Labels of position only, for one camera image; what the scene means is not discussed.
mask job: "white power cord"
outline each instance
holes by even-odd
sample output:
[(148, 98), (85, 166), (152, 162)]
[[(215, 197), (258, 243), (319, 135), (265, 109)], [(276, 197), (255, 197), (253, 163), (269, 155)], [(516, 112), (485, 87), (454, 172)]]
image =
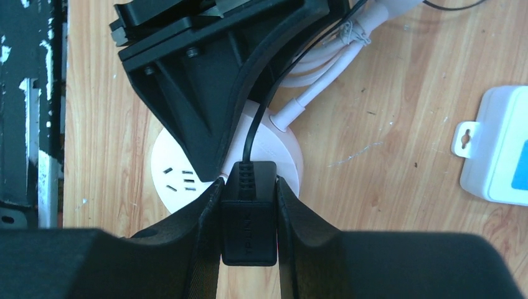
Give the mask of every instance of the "white power cord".
[(297, 77), (287, 77), (284, 87), (309, 87), (298, 97), (292, 98), (271, 122), (281, 131), (304, 111), (305, 107), (330, 85), (355, 59), (363, 46), (370, 44), (370, 33), (385, 21), (405, 14), (422, 0), (373, 0), (355, 20), (349, 20), (337, 36), (329, 42), (310, 50), (290, 74), (311, 72)]

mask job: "socket hole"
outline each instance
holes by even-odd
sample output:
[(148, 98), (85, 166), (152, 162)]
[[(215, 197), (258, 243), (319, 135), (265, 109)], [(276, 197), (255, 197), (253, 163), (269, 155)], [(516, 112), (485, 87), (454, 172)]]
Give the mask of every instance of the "socket hole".
[(466, 149), (466, 146), (471, 141), (471, 136), (469, 135), (471, 133), (471, 130), (467, 129), (466, 134), (462, 136), (462, 139), (460, 140), (462, 142), (462, 150)]
[(2, 222), (7, 224), (13, 224), (15, 223), (15, 219), (9, 216), (2, 216)]
[(170, 190), (174, 192), (178, 192), (178, 190), (176, 190), (176, 188), (172, 187), (171, 185), (167, 185), (167, 188), (169, 188)]

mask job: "plastic case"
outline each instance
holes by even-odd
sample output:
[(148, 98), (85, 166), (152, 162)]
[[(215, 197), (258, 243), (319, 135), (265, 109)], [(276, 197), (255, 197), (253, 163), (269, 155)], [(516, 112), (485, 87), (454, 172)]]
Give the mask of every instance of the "plastic case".
[(487, 201), (528, 206), (528, 87), (488, 90), (476, 121), (457, 126), (452, 151), (466, 158), (464, 190)]

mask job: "black power adapter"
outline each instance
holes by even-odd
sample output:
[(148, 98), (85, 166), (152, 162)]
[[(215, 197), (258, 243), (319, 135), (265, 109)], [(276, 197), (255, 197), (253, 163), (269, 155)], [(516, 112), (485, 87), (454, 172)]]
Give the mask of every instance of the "black power adapter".
[(224, 264), (276, 264), (276, 178), (277, 167), (271, 161), (233, 166), (220, 200)]

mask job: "wooden surface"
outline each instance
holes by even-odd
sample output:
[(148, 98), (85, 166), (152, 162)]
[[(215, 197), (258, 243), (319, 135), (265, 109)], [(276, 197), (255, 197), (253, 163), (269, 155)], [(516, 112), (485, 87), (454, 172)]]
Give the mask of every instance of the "wooden surface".
[[(122, 70), (112, 4), (70, 1), (64, 226), (129, 236), (167, 216), (148, 164), (161, 125)], [(482, 235), (526, 293), (528, 209), (464, 192), (463, 160), (450, 153), (456, 124), (475, 118), (487, 89), (528, 83), (526, 16), (525, 0), (465, 12), (420, 5), (375, 31), (292, 126), (304, 154), (301, 200), (340, 229)], [(281, 90), (272, 107), (298, 92)], [(278, 267), (220, 269), (220, 298), (255, 294), (278, 297)]]

